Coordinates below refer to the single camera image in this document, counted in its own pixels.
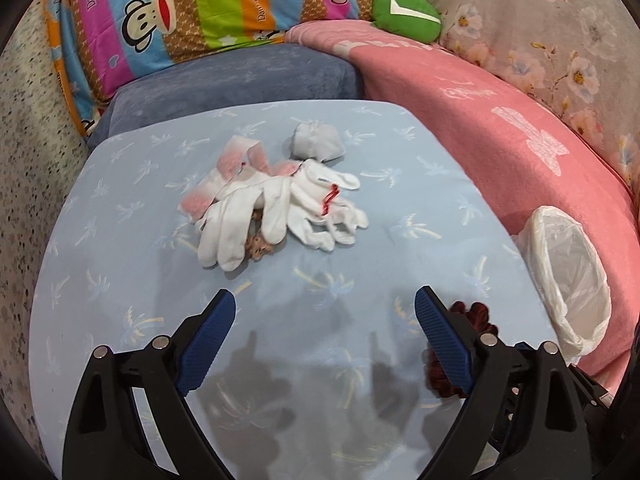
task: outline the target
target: pink sofa cover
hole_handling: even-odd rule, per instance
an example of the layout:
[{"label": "pink sofa cover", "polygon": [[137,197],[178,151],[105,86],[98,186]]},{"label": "pink sofa cover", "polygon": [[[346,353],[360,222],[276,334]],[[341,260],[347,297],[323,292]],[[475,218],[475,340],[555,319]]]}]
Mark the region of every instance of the pink sofa cover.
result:
[{"label": "pink sofa cover", "polygon": [[303,23],[286,41],[347,59],[362,72],[367,98],[418,117],[510,234],[541,205],[584,226],[607,271],[612,316],[602,343],[580,367],[616,390],[640,310],[637,214],[617,174],[546,108],[437,46],[352,20]]}]

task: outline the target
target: trash bag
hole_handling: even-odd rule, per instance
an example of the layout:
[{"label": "trash bag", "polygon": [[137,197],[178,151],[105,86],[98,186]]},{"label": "trash bag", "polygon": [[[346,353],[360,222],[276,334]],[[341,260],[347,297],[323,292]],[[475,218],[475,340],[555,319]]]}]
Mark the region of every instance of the trash bag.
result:
[{"label": "trash bag", "polygon": [[542,206],[513,236],[558,336],[567,364],[592,352],[611,317],[607,274],[582,226]]}]

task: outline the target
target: silver screw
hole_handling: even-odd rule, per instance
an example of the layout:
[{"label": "silver screw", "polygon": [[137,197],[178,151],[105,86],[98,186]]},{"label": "silver screw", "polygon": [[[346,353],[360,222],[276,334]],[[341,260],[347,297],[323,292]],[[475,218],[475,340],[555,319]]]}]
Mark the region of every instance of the silver screw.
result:
[{"label": "silver screw", "polygon": [[488,332],[480,336],[480,341],[485,346],[496,346],[498,344],[498,338]]},{"label": "silver screw", "polygon": [[165,335],[159,335],[151,342],[151,346],[156,350],[167,348],[169,346],[169,338]]},{"label": "silver screw", "polygon": [[551,355],[558,353],[558,345],[551,341],[545,341],[545,343],[542,345],[542,348],[545,349],[546,353]]},{"label": "silver screw", "polygon": [[105,355],[107,355],[108,351],[109,349],[106,346],[98,346],[98,348],[94,350],[94,357],[96,359],[102,359]]}]

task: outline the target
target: monkey ear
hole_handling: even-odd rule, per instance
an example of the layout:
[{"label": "monkey ear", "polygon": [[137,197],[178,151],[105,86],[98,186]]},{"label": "monkey ear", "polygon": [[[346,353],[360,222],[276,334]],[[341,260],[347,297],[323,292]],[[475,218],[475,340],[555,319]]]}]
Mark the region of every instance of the monkey ear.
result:
[{"label": "monkey ear", "polygon": [[149,46],[149,44],[151,44],[151,34],[147,34],[144,38],[140,39],[140,42],[136,45],[136,52],[142,52]]},{"label": "monkey ear", "polygon": [[136,10],[138,10],[140,7],[142,7],[146,2],[143,0],[131,0],[124,8],[124,13],[125,14],[131,14],[132,12],[135,12]]}]

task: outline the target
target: light blue tablecloth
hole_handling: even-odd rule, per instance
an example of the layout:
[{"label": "light blue tablecloth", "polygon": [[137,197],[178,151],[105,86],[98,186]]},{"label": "light blue tablecloth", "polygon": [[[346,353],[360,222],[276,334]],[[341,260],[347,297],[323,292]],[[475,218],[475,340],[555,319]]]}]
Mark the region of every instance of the light blue tablecloth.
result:
[{"label": "light blue tablecloth", "polygon": [[[339,171],[369,216],[356,244],[323,253],[289,237],[237,272],[203,269],[177,212],[233,134],[289,155],[301,121],[334,124]],[[91,350],[142,348],[199,313],[219,288],[238,314],[202,387],[188,396],[238,479],[414,479],[459,402],[425,387],[426,339],[412,300],[485,302],[507,344],[555,339],[510,237],[433,135],[395,105],[299,101],[204,112],[114,137],[90,157],[49,242],[30,333],[36,421],[54,471]],[[141,402],[161,465],[166,452]]]}]

